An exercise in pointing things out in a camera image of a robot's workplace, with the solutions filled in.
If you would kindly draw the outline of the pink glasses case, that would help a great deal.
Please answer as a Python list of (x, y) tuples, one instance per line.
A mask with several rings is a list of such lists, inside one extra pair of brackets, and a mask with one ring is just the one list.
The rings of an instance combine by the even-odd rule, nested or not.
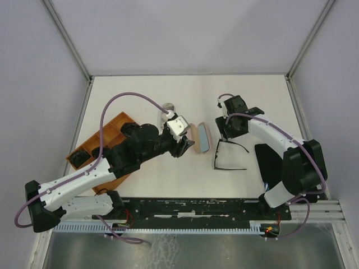
[[(205, 128), (206, 128), (206, 131), (207, 131), (207, 134), (208, 134), (208, 139), (209, 139), (209, 145), (210, 145), (210, 149), (208, 152), (206, 153), (201, 153), (200, 152), (200, 146), (199, 146), (199, 133), (198, 133), (198, 125), (201, 125), (201, 124), (204, 124), (205, 125)], [(212, 139), (211, 139), (211, 134), (210, 134), (210, 130), (209, 130), (209, 127), (208, 125), (205, 123), (205, 122), (201, 122), (199, 123), (198, 125), (194, 125), (194, 124), (190, 124), (190, 136), (191, 136), (191, 140), (192, 141), (195, 141), (195, 144), (193, 145), (193, 149), (194, 151), (201, 155), (201, 154), (208, 154), (212, 148)]]

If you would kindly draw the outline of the black frame eyeglasses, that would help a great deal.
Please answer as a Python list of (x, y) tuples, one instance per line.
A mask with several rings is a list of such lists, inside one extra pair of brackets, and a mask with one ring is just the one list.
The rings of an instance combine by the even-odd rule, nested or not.
[(213, 168), (219, 171), (246, 171), (244, 157), (249, 153), (249, 150), (238, 142), (220, 138), (215, 147)]

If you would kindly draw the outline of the light blue cleaning cloth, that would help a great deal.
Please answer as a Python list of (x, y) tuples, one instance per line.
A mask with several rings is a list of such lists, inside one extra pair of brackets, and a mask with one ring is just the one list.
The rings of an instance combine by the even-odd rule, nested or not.
[(210, 149), (208, 134), (204, 124), (198, 125), (200, 152), (206, 153)]

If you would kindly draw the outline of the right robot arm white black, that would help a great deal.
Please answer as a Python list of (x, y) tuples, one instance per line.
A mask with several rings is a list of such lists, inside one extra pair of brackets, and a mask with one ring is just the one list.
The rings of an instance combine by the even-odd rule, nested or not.
[(278, 127), (258, 107), (248, 108), (239, 95), (222, 94), (217, 98), (223, 115), (215, 122), (225, 142), (251, 134), (262, 140), (267, 153), (256, 153), (260, 171), (272, 173), (270, 165), (277, 161), (280, 173), (274, 181), (267, 180), (269, 189), (260, 197), (257, 212), (263, 219), (271, 219), (278, 207), (292, 203), (305, 195), (326, 191), (328, 178), (323, 151), (317, 140), (297, 138)]

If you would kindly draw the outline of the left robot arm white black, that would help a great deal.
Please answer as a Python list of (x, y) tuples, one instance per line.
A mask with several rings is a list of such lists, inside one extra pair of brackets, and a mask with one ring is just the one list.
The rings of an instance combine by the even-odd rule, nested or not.
[(50, 230), (72, 217), (121, 217), (124, 205), (118, 192), (107, 191), (91, 197), (80, 194), (129, 175), (139, 170), (142, 163), (166, 152), (181, 157), (194, 144), (186, 136), (189, 129), (190, 125), (181, 117), (169, 120), (162, 132), (152, 124), (125, 123), (121, 128), (123, 142), (99, 153), (92, 163), (48, 183), (28, 182), (25, 192), (33, 231)]

